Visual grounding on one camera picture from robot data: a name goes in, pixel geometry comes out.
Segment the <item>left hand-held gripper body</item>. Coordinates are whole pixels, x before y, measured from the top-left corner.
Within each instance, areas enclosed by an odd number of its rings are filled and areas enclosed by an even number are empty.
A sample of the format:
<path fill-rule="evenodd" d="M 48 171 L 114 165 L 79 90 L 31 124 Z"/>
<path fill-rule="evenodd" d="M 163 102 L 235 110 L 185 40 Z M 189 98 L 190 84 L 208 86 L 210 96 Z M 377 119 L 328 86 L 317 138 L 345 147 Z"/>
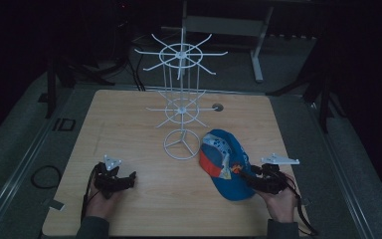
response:
<path fill-rule="evenodd" d="M 101 192 L 105 199 L 110 199 L 115 192 L 130 187 L 130 177 L 119 178 L 121 160 L 109 157 L 107 154 L 103 161 L 95 166 L 95 188 Z"/>

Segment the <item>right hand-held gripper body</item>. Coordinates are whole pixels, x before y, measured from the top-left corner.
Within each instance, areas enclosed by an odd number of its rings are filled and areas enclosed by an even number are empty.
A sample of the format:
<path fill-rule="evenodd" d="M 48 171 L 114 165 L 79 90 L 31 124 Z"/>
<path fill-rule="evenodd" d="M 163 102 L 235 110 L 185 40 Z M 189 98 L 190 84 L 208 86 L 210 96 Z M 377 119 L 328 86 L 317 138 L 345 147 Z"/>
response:
<path fill-rule="evenodd" d="M 298 159 L 272 153 L 268 157 L 263 157 L 261 163 L 261 166 L 251 166 L 251 170 L 255 176 L 248 178 L 250 187 L 269 194 L 279 194 L 287 188 L 295 193 L 295 183 L 281 171 L 280 166 L 298 165 Z"/>

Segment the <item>blue and orange cap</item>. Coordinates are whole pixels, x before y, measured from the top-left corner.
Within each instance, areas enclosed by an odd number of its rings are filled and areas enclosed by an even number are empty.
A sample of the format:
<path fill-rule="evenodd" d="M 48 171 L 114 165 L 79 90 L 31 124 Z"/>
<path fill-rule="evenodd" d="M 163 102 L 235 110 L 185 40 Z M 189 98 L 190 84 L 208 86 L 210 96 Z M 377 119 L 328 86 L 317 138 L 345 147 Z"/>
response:
<path fill-rule="evenodd" d="M 199 163 L 224 198 L 241 201 L 255 194 L 240 175 L 241 172 L 245 172 L 254 176 L 251 172 L 250 158 L 230 132 L 223 129 L 207 132 L 202 138 Z"/>

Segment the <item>white wire display rack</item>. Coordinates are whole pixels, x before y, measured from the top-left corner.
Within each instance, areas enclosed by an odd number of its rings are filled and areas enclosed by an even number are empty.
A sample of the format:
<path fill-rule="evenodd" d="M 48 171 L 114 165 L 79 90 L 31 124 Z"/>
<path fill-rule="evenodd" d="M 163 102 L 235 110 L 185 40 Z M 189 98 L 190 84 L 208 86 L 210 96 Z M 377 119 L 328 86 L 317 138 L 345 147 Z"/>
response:
<path fill-rule="evenodd" d="M 188 160 L 198 154 L 201 144 L 200 136 L 190 129 L 189 125 L 197 123 L 207 127 L 200 121 L 199 116 L 203 112 L 214 112 L 212 106 L 208 108 L 200 106 L 200 99 L 206 94 L 205 90 L 200 89 L 200 72 L 216 75 L 215 72 L 207 69 L 202 61 L 207 57 L 223 57 L 227 55 L 227 52 L 205 53 L 201 47 L 212 38 L 212 35 L 208 35 L 196 44 L 190 44 L 186 42 L 184 29 L 181 30 L 179 43 L 168 44 L 155 35 L 151 37 L 162 46 L 158 52 L 137 49 L 135 52 L 142 56 L 155 56 L 158 59 L 157 64 L 144 68 L 144 71 L 162 69 L 164 85 L 157 93 L 165 100 L 165 105 L 161 108 L 147 108 L 147 110 L 164 114 L 165 120 L 156 128 L 169 123 L 176 125 L 176 128 L 162 141 L 166 154 L 177 160 Z"/>

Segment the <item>person's left hand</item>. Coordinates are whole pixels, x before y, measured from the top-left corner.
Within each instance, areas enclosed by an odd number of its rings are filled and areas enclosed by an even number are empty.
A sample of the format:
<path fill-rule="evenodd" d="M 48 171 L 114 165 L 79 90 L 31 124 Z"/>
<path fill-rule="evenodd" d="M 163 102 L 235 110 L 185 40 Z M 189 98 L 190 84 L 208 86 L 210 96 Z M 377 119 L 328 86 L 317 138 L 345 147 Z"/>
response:
<path fill-rule="evenodd" d="M 115 192 L 110 199 L 106 199 L 95 187 L 95 180 L 92 179 L 90 193 L 87 199 L 85 217 L 92 216 L 109 221 L 116 211 L 116 207 L 122 197 L 122 192 Z"/>

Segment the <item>person's right hand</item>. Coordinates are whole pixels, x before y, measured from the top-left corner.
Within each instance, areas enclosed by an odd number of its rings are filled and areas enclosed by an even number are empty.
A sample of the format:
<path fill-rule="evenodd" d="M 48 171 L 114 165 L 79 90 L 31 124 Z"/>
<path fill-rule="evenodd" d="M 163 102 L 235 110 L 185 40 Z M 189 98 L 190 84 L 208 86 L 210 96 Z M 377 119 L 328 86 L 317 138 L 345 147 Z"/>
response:
<path fill-rule="evenodd" d="M 258 191 L 258 194 L 264 199 L 268 212 L 274 221 L 279 223 L 294 222 L 294 209 L 297 205 L 297 199 L 289 188 L 278 194 L 260 191 Z"/>

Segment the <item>black tripod stand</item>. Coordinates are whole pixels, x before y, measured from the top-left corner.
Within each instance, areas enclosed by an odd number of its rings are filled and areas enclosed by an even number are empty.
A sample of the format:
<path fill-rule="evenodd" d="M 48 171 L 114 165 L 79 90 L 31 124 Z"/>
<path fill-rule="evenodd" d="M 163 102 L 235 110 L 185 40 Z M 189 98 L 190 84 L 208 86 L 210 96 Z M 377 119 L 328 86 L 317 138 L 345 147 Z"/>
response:
<path fill-rule="evenodd" d="M 279 97 L 293 89 L 307 85 L 302 99 L 311 106 L 319 99 L 318 122 L 324 133 L 328 133 L 327 119 L 329 118 L 329 104 L 333 104 L 331 93 L 331 76 L 321 73 L 298 75 L 296 80 L 278 90 L 267 92 L 267 96 Z"/>
<path fill-rule="evenodd" d="M 97 73 L 77 63 L 67 56 L 51 56 L 47 62 L 47 92 L 42 94 L 40 100 L 47 104 L 46 118 L 49 119 L 57 105 L 57 80 L 63 87 L 72 88 L 76 84 L 73 71 L 80 72 L 87 78 L 104 86 L 113 86 L 113 83 L 104 80 Z"/>

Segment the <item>black floor bracket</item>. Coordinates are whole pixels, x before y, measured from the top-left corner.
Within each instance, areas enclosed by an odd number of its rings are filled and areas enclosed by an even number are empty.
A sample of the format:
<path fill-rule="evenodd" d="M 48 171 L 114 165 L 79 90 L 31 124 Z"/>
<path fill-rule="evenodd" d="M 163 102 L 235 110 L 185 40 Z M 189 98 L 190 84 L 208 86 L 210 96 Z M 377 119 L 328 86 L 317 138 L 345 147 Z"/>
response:
<path fill-rule="evenodd" d="M 53 131 L 73 131 L 76 127 L 77 121 L 75 119 L 57 119 Z"/>

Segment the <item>grey metal desk frame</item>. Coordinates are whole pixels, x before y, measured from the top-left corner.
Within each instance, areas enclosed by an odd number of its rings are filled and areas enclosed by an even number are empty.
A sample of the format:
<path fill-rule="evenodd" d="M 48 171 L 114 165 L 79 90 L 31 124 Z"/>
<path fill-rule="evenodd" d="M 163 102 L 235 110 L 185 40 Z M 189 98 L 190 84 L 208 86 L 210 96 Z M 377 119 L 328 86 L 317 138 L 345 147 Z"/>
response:
<path fill-rule="evenodd" d="M 182 28 L 184 33 L 208 33 L 243 37 L 255 37 L 257 45 L 250 51 L 255 81 L 262 83 L 264 75 L 259 55 L 267 36 L 267 31 L 274 12 L 274 7 L 268 7 L 263 20 L 235 19 L 192 15 L 188 11 L 191 0 L 182 0 Z"/>

